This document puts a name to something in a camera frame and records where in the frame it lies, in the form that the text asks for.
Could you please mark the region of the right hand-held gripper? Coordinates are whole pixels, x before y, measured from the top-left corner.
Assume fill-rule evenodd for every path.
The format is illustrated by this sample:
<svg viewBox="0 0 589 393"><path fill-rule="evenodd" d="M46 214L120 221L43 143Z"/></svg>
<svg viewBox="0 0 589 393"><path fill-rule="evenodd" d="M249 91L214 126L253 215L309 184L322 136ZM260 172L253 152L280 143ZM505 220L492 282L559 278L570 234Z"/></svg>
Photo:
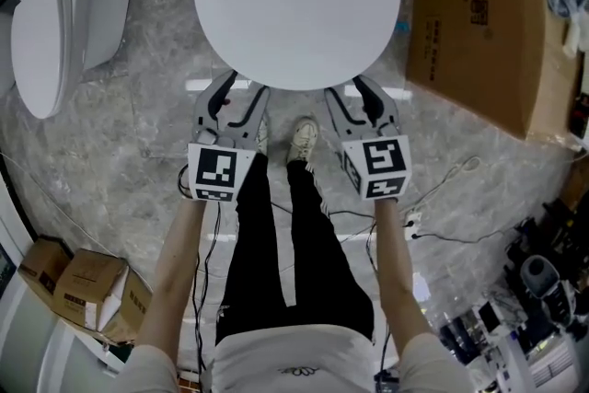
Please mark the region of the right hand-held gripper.
<svg viewBox="0 0 589 393"><path fill-rule="evenodd" d="M412 175L409 137L397 135L397 104L373 79L358 75L352 81L362 98L362 118L351 115L336 88L324 90L339 138L366 139L341 143L342 168L362 200L397 198ZM372 138L375 135L386 137Z"/></svg>

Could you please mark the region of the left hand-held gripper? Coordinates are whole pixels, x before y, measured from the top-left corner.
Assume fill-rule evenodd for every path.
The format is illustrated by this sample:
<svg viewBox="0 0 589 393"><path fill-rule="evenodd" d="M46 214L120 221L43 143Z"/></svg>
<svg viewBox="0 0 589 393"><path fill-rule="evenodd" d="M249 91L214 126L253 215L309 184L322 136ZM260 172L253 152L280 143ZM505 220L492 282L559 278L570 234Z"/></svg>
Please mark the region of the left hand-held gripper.
<svg viewBox="0 0 589 393"><path fill-rule="evenodd" d="M188 184L191 197L211 202L235 202L256 155L256 138L271 95L262 87L252 99L243 119L226 125L219 136L217 114L226 103L237 71L216 77L197 97L193 138L188 145Z"/></svg>

